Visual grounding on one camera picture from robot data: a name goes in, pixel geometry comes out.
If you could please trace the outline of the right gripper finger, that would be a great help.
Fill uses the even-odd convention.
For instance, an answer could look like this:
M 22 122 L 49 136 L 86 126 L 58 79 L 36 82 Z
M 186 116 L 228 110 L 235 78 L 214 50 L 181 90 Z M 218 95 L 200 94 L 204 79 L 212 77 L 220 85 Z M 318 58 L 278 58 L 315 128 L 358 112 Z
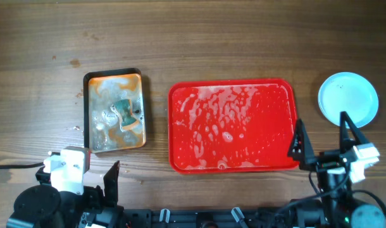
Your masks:
M 340 113 L 339 148 L 341 152 L 349 151 L 353 146 L 368 144 L 370 141 L 356 127 L 346 111 Z
M 301 119 L 296 122 L 296 127 L 292 141 L 289 146 L 287 156 L 301 165 L 311 165 L 316 163 L 314 150 L 306 132 L 305 124 Z

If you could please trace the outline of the white plate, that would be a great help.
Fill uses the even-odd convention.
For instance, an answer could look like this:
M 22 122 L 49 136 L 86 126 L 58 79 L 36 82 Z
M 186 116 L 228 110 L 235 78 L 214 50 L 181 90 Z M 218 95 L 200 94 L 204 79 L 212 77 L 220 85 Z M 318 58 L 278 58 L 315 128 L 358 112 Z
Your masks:
M 368 125 L 377 115 L 378 94 L 364 77 L 352 72 L 339 72 L 327 78 L 318 91 L 318 106 L 331 123 L 340 125 L 345 111 L 358 128 Z

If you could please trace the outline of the orange green scrub sponge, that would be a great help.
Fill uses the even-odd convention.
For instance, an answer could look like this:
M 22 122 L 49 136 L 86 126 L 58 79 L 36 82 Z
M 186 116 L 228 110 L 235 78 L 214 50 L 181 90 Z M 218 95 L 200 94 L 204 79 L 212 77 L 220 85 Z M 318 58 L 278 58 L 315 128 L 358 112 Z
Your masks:
M 120 120 L 122 131 L 131 130 L 138 126 L 139 121 L 133 116 L 132 104 L 129 99 L 122 99 L 111 105 L 113 111 Z

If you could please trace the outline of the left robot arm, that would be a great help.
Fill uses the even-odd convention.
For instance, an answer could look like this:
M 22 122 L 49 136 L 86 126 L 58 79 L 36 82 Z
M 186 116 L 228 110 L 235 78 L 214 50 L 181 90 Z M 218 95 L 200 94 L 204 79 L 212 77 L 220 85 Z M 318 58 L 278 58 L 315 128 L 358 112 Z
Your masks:
M 15 200 L 7 227 L 125 227 L 118 205 L 116 161 L 103 177 L 104 187 L 84 187 L 83 193 L 58 191 L 50 184 L 30 187 Z

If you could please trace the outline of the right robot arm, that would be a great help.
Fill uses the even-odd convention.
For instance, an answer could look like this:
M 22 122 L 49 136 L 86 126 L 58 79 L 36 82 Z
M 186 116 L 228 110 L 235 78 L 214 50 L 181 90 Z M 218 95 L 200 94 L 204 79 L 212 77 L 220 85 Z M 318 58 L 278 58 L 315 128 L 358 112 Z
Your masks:
M 376 146 L 356 127 L 346 112 L 340 113 L 339 148 L 316 155 L 302 120 L 297 120 L 287 155 L 299 168 L 316 174 L 315 194 L 293 199 L 274 213 L 292 227 L 385 227 L 386 206 L 365 192 L 375 204 L 356 199 L 352 185 L 364 180 L 365 169 L 379 161 Z

